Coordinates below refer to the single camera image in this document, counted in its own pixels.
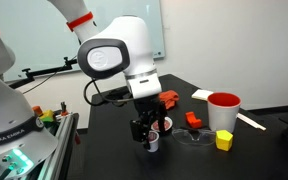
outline white cup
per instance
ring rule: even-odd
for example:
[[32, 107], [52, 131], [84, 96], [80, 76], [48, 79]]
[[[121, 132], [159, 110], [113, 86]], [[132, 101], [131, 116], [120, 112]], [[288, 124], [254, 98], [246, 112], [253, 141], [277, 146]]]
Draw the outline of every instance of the white cup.
[[155, 152], [158, 150], [158, 139], [160, 138], [158, 132], [150, 131], [148, 134], [148, 141], [150, 143], [151, 149], [148, 152]]
[[217, 92], [208, 96], [209, 126], [212, 131], [227, 130], [232, 133], [241, 100], [234, 94]]

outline whiteboard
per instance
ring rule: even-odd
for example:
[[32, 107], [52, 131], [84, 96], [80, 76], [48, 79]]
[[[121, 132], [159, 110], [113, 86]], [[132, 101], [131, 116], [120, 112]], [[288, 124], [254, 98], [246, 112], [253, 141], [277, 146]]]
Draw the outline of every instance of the whiteboard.
[[[165, 56], [160, 2], [158, 0], [85, 0], [99, 30], [121, 15], [142, 18], [149, 29], [153, 57]], [[64, 65], [63, 57], [73, 58], [79, 47], [77, 36], [63, 15], [47, 0], [0, 0], [0, 36], [15, 53], [14, 66], [4, 74], [6, 81], [25, 78], [31, 71]]]

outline black table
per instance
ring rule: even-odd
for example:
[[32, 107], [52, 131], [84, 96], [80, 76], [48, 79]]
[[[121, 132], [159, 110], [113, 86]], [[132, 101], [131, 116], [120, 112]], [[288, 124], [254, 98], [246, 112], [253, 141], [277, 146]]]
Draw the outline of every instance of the black table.
[[[189, 111], [208, 124], [206, 102], [191, 98], [197, 87], [173, 75], [160, 77], [160, 82], [163, 91], [174, 90], [180, 96], [177, 105], [168, 111], [174, 127], [187, 126], [185, 113]], [[92, 102], [99, 101], [99, 95], [94, 95]], [[261, 119], [242, 109], [240, 113], [267, 130], [237, 120], [229, 152], [218, 150], [215, 144], [183, 145], [169, 134], [160, 138], [156, 153], [149, 153], [132, 140], [129, 121], [137, 118], [132, 103], [123, 107], [111, 104], [92, 107], [85, 179], [288, 179], [288, 140], [281, 136], [286, 125]]]

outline orange block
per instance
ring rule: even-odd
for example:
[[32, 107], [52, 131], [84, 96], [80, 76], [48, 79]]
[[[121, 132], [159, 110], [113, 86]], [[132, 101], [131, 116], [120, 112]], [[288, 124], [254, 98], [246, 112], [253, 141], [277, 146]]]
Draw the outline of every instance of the orange block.
[[186, 122], [190, 125], [191, 128], [200, 128], [202, 127], [202, 120], [196, 119], [194, 112], [185, 113]]

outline white wall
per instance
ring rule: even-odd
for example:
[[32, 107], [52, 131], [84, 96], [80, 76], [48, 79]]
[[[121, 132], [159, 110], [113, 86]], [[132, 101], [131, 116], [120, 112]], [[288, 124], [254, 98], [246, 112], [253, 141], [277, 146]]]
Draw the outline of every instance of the white wall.
[[[288, 1], [161, 0], [161, 7], [166, 57], [156, 62], [160, 75], [235, 93], [245, 109], [288, 105]], [[78, 127], [86, 128], [90, 107], [82, 91], [88, 80], [81, 72], [59, 75], [26, 97], [43, 109], [65, 101], [80, 114]], [[100, 88], [123, 85], [119, 74]]]

